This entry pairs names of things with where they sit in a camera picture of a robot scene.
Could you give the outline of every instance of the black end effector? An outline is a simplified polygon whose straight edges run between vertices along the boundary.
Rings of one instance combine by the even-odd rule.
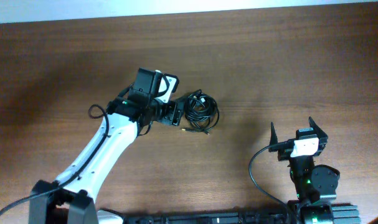
[[[289,139],[284,142],[278,142],[275,127],[273,122],[270,124],[270,142],[269,145],[278,144],[269,148],[269,152],[278,152],[278,160],[286,161],[290,158],[290,154],[293,152],[294,141],[300,139],[315,138],[319,139],[319,147],[316,153],[313,156],[318,156],[321,154],[323,149],[326,147],[328,136],[327,134],[309,117],[309,126],[310,128],[299,129],[296,131],[296,136],[294,139]]]
[[[170,86],[171,78],[176,79],[174,86]],[[166,89],[159,91],[162,80]],[[171,93],[174,93],[178,84],[177,76],[140,68],[135,82],[109,102],[106,112],[118,113],[138,122],[139,131],[153,121],[177,126],[183,115],[184,102],[181,105],[179,101],[160,100],[159,97],[164,96],[171,88]]]

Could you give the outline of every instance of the white wall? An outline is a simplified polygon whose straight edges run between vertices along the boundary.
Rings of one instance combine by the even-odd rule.
[[[0,0],[0,23],[372,1],[376,0]]]

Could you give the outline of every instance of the robotic arm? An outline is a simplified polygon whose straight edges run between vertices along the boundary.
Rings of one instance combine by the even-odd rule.
[[[54,194],[31,200],[29,223],[53,223],[60,219],[55,212],[57,205],[64,203],[70,204],[68,224],[122,223],[118,215],[106,211],[96,214],[94,203],[100,187],[119,156],[140,136],[145,126],[148,126],[147,133],[153,121],[179,125],[184,101],[182,98],[169,100],[178,84],[179,79],[174,75],[140,68],[135,82],[109,102],[98,131],[73,163],[55,182],[40,180],[36,183],[32,194],[68,184]]]

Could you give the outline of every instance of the brown tabletop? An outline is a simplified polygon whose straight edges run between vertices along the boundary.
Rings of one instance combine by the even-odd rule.
[[[156,123],[119,158],[97,208],[200,212],[275,205],[251,156],[308,126],[329,135],[316,164],[341,171],[336,202],[378,216],[378,3],[0,24],[0,208],[53,181],[100,125],[88,118],[137,69],[177,75],[221,113],[210,135]],[[187,122],[182,119],[182,127]],[[265,152],[255,178],[296,199],[288,162]],[[26,223],[28,204],[0,223]]]

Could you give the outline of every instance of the white panel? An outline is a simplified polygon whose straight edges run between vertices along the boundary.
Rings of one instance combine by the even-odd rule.
[[[373,1],[375,0],[0,0],[0,23]]]

